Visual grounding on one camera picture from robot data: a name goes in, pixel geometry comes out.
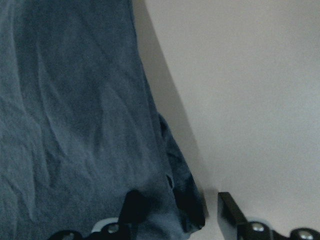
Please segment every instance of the blue garment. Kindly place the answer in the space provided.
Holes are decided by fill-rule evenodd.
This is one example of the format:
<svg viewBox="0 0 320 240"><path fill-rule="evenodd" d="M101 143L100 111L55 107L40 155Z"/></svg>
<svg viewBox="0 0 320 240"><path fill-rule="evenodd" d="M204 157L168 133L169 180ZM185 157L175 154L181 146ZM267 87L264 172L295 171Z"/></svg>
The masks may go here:
<svg viewBox="0 0 320 240"><path fill-rule="evenodd" d="M155 107L130 0L0 0L0 239L44 240L155 201L137 240L204 225L192 174Z"/></svg>

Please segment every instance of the dark blue fabric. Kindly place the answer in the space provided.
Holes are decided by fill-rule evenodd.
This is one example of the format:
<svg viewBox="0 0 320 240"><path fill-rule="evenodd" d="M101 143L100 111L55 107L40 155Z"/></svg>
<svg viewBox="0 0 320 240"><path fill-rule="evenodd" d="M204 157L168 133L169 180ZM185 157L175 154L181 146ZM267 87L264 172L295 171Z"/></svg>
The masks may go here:
<svg viewBox="0 0 320 240"><path fill-rule="evenodd" d="M0 239L44 240L156 199L138 240L204 225L193 177L158 114L130 0L0 0Z"/></svg>

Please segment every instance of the black bracket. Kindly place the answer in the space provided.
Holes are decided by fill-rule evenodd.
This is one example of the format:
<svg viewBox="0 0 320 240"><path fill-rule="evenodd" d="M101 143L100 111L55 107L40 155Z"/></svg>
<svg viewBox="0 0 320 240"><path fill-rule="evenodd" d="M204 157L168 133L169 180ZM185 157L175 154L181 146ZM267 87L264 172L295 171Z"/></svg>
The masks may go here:
<svg viewBox="0 0 320 240"><path fill-rule="evenodd" d="M258 221L247 221L229 192L218 193L218 224L225 240L320 240L320 233L298 228L285 237Z"/></svg>

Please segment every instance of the blue cloth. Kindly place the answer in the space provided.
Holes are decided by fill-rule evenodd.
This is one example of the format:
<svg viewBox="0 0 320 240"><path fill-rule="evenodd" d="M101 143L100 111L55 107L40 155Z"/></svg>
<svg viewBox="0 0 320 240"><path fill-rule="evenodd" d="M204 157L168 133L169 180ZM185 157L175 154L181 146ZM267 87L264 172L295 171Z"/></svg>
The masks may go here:
<svg viewBox="0 0 320 240"><path fill-rule="evenodd" d="M137 240L204 225L144 74L130 0L0 0L0 239L44 240L156 199Z"/></svg>

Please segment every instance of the folded fabric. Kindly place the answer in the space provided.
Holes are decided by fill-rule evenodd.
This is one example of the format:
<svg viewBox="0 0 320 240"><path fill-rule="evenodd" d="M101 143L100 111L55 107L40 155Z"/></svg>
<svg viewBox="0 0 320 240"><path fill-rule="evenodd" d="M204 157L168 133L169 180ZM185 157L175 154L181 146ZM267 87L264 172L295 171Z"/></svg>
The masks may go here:
<svg viewBox="0 0 320 240"><path fill-rule="evenodd" d="M152 205L137 240L205 224L144 74L130 0L0 1L0 239L45 240Z"/></svg>

